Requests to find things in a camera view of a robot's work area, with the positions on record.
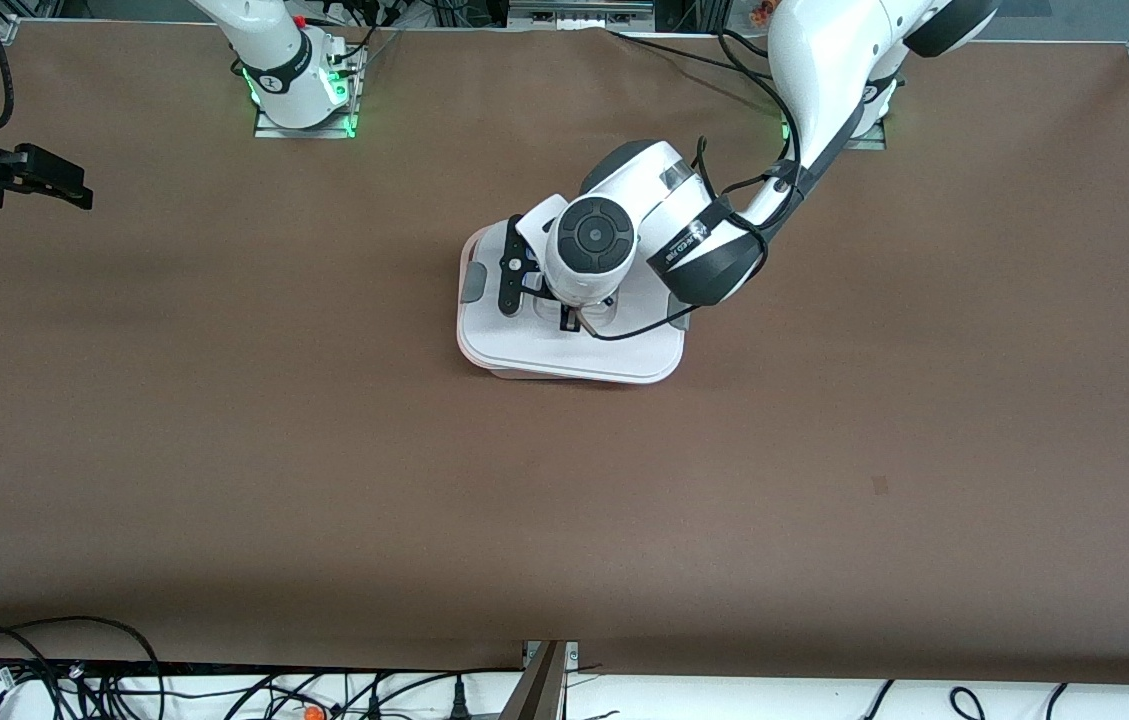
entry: brown tabletop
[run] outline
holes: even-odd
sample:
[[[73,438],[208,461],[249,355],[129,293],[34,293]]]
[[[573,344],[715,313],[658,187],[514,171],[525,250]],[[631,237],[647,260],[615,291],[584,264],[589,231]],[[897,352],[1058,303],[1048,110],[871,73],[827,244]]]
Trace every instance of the brown tabletop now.
[[[0,143],[97,207],[0,211],[0,620],[111,615],[170,660],[567,636],[611,671],[1129,682],[1121,46],[912,60],[889,150],[642,388],[469,365],[460,247],[632,138],[752,176],[780,138],[744,78],[410,32],[358,138],[259,141],[217,28],[25,23],[10,56]]]

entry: white robotic arm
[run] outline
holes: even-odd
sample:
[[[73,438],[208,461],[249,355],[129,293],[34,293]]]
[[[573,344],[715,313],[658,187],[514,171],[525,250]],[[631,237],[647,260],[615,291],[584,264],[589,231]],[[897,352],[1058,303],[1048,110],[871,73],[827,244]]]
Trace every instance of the white robotic arm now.
[[[637,141],[601,160],[576,200],[548,199],[515,229],[563,305],[610,302],[634,260],[682,304],[716,305],[756,272],[770,238],[849,138],[887,113],[908,51],[934,56],[965,44],[998,5],[782,0],[769,20],[769,65],[791,142],[746,210],[712,197],[668,143]]]
[[[345,42],[298,27],[285,0],[190,0],[226,33],[263,113],[281,128],[310,128],[348,102],[339,73]]]

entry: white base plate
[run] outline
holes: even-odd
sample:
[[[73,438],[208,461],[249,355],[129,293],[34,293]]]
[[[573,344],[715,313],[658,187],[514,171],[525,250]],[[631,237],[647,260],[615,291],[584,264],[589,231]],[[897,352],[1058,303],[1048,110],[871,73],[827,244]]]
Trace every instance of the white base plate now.
[[[462,249],[458,346],[467,360],[508,379],[647,384],[674,372],[684,352],[684,332],[669,324],[629,340],[595,340],[586,332],[560,331],[559,302],[527,295],[522,297],[517,314],[510,318],[502,315],[497,309],[497,284],[501,282],[505,238],[506,220],[473,234]],[[483,292],[476,300],[463,302],[462,288],[474,263],[485,269]],[[669,291],[640,260],[616,297],[613,318],[602,327],[596,324],[596,332],[611,336],[637,331],[668,314]]]

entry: brown table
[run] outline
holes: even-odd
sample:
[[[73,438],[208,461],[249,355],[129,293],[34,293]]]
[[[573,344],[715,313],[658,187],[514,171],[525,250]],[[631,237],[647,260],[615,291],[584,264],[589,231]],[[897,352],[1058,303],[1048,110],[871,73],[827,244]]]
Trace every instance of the brown table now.
[[[10,55],[0,141],[97,208],[0,211],[0,620],[174,660],[568,636],[610,671],[1129,682],[1122,47],[912,61],[889,150],[647,388],[465,363],[460,246],[631,138],[751,176],[779,126],[743,78],[410,32],[360,137],[254,141],[216,28],[25,23]]]

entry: table surface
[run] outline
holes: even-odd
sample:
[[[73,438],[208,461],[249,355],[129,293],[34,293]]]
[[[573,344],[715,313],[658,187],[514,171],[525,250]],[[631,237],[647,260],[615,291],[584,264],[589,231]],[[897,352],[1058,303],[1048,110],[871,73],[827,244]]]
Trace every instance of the table surface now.
[[[642,388],[465,363],[460,247],[632,138],[752,176],[780,137],[744,78],[410,32],[358,138],[256,141],[213,27],[25,23],[10,56],[0,142],[97,207],[0,211],[0,620],[174,660],[568,636],[612,671],[1129,682],[1122,47],[913,60],[889,150]]]

